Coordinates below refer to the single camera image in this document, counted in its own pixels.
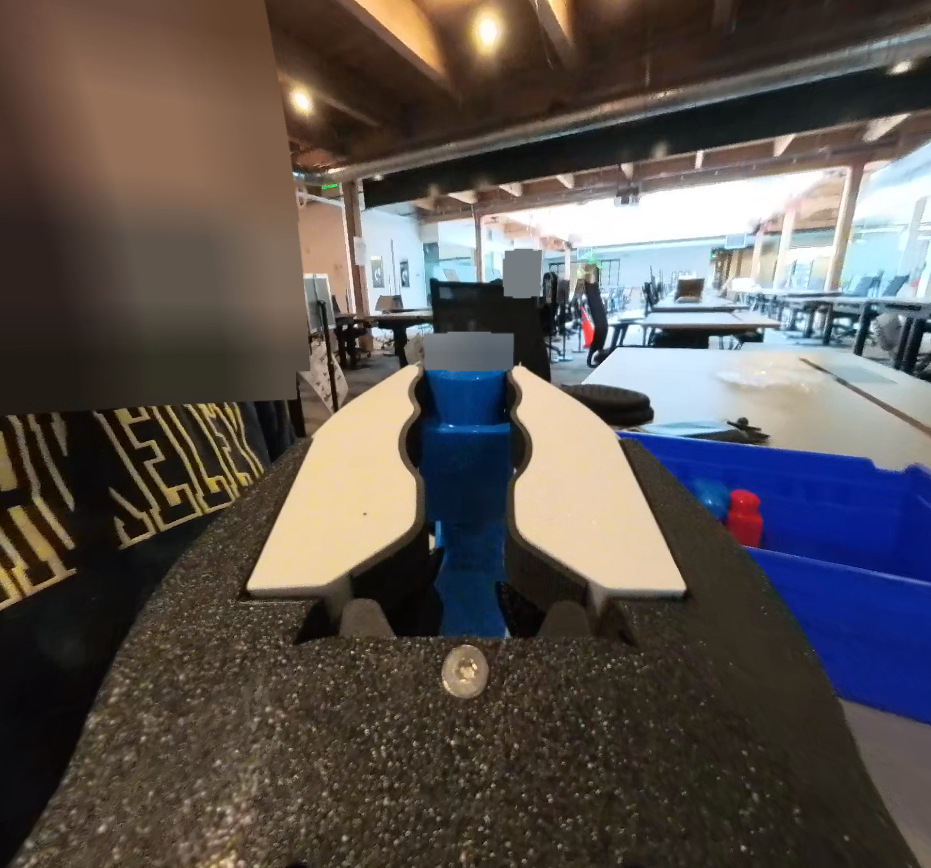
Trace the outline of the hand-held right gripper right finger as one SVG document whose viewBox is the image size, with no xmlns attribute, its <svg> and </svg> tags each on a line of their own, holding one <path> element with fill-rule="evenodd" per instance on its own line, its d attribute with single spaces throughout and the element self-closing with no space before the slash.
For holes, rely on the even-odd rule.
<svg viewBox="0 0 931 868">
<path fill-rule="evenodd" d="M 599 618 L 615 601 L 688 594 L 617 433 L 524 366 L 506 374 L 513 468 L 506 490 L 506 583 L 546 615 Z"/>
</svg>

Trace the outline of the white paper bag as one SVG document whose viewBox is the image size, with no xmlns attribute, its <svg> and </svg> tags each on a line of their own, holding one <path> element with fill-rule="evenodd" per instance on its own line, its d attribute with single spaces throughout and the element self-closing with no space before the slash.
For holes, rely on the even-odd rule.
<svg viewBox="0 0 931 868">
<path fill-rule="evenodd" d="M 311 343 L 309 369 L 298 376 L 308 386 L 310 401 L 326 418 L 346 403 L 348 384 L 339 355 L 323 341 Z"/>
</svg>

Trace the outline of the person's black printed shirt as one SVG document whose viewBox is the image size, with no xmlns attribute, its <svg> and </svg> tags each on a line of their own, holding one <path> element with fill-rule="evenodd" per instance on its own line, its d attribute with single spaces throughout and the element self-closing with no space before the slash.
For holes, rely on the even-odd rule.
<svg viewBox="0 0 931 868">
<path fill-rule="evenodd" d="M 2 416 L 1 431 L 6 866 L 154 590 L 297 436 L 285 401 Z"/>
</svg>

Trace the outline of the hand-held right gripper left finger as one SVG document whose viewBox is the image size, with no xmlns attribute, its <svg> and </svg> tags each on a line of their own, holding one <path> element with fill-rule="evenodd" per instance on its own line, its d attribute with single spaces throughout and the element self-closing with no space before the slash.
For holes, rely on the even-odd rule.
<svg viewBox="0 0 931 868">
<path fill-rule="evenodd" d="M 313 436 L 246 581 L 328 627 L 437 627 L 438 551 L 418 469 L 425 371 L 408 365 Z"/>
</svg>

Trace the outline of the black round pad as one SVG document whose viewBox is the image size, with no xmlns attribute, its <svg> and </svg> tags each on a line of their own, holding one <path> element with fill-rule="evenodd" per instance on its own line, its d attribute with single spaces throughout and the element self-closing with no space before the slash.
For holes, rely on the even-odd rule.
<svg viewBox="0 0 931 868">
<path fill-rule="evenodd" d="M 649 397 L 632 389 L 601 384 L 563 384 L 561 390 L 614 429 L 637 428 L 655 417 Z"/>
</svg>

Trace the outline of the clear plastic bag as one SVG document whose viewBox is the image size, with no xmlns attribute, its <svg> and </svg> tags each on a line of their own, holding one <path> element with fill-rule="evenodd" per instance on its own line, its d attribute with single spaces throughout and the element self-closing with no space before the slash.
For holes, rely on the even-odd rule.
<svg viewBox="0 0 931 868">
<path fill-rule="evenodd" d="M 817 375 L 798 367 L 766 365 L 721 370 L 716 372 L 715 376 L 722 383 L 739 389 L 808 391 L 812 385 L 812 377 Z"/>
</svg>

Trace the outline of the red mega block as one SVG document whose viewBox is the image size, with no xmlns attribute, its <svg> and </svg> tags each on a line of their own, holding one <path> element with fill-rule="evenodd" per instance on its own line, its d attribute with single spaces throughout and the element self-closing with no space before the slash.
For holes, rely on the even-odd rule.
<svg viewBox="0 0 931 868">
<path fill-rule="evenodd" d="M 725 525 L 741 546 L 761 547 L 763 520 L 760 499 L 745 489 L 732 490 Z"/>
</svg>

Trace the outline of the blue round toy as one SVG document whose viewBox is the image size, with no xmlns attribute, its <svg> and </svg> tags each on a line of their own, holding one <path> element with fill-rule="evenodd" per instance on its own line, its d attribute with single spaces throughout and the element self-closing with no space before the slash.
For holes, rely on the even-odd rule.
<svg viewBox="0 0 931 868">
<path fill-rule="evenodd" d="M 726 522 L 731 506 L 731 490 L 726 484 L 714 479 L 695 477 L 689 481 L 688 487 L 717 522 Z"/>
</svg>

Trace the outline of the silver ceiling duct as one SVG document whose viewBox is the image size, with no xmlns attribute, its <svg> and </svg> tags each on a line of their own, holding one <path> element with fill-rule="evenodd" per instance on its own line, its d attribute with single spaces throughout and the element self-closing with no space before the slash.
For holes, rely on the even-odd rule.
<svg viewBox="0 0 931 868">
<path fill-rule="evenodd" d="M 537 118 L 476 136 L 408 149 L 370 161 L 318 171 L 302 170 L 316 185 L 384 176 L 426 166 L 549 141 L 584 131 L 611 128 L 658 115 L 779 93 L 827 80 L 870 73 L 929 54 L 930 23 L 903 28 L 818 54 L 761 66 L 711 80 L 614 98 L 552 117 Z"/>
</svg>

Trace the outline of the long wooden desk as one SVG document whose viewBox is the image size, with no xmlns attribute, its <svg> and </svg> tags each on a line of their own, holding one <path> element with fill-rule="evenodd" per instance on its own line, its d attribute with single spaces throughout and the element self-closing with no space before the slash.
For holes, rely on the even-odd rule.
<svg viewBox="0 0 931 868">
<path fill-rule="evenodd" d="M 639 330 L 644 348 L 703 350 L 716 340 L 721 350 L 739 349 L 762 343 L 766 334 L 781 327 L 778 319 L 752 311 L 746 303 L 663 300 L 612 318 L 606 348 L 621 347 L 630 329 L 635 329 Z"/>
</svg>

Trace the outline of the blue plastic bin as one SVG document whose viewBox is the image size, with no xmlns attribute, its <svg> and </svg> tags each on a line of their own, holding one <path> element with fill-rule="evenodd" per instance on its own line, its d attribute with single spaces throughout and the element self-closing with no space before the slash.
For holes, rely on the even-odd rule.
<svg viewBox="0 0 931 868">
<path fill-rule="evenodd" d="M 914 464 L 620 432 L 681 483 L 760 500 L 750 554 L 843 699 L 930 722 L 930 473 Z"/>
</svg>

